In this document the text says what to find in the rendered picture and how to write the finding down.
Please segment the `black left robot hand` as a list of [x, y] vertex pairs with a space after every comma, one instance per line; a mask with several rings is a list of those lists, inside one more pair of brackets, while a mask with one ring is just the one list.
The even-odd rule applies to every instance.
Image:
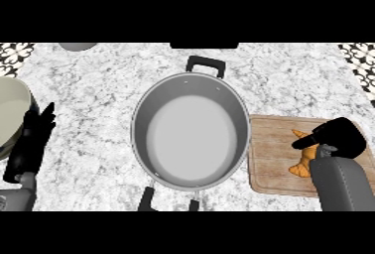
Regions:
[[51, 103], [43, 113], [28, 110], [24, 116], [22, 134], [11, 152], [3, 181], [9, 184], [21, 183], [25, 173], [40, 171], [45, 149], [51, 140], [55, 122], [55, 103]]

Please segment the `golden brown croissant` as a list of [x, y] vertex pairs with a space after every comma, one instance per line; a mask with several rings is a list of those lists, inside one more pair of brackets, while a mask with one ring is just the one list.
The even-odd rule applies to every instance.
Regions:
[[318, 146], [309, 146], [302, 150], [302, 157], [299, 163], [288, 168], [288, 171], [302, 178], [310, 177], [310, 168], [309, 168], [309, 162], [316, 157], [316, 148]]

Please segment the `pale green round dish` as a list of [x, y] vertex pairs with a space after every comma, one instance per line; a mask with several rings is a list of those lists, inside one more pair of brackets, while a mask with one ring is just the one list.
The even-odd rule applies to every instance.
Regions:
[[17, 78], [0, 77], [0, 161], [8, 158], [21, 136], [24, 115], [33, 104], [27, 84]]

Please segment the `wooden cutting board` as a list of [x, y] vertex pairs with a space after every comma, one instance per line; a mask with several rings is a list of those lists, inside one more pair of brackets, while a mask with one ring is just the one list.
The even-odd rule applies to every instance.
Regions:
[[327, 119], [287, 117], [272, 115], [251, 115], [251, 143], [250, 143], [250, 184], [259, 193], [291, 196], [318, 197], [310, 178], [300, 178], [288, 168], [302, 158], [302, 150], [291, 147], [297, 136], [296, 129], [310, 133]]

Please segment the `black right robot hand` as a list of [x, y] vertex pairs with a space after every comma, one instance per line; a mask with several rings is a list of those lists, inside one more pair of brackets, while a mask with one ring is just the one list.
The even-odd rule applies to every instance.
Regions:
[[293, 142], [291, 146], [302, 150], [316, 144], [335, 147], [333, 156], [349, 159], [355, 159], [366, 149], [365, 137], [346, 117], [322, 123], [306, 137]]

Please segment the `grey round object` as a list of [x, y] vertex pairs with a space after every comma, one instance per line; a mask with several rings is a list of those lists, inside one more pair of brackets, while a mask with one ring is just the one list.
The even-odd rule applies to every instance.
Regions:
[[82, 52], [90, 49], [95, 43], [61, 43], [61, 47], [70, 52]]

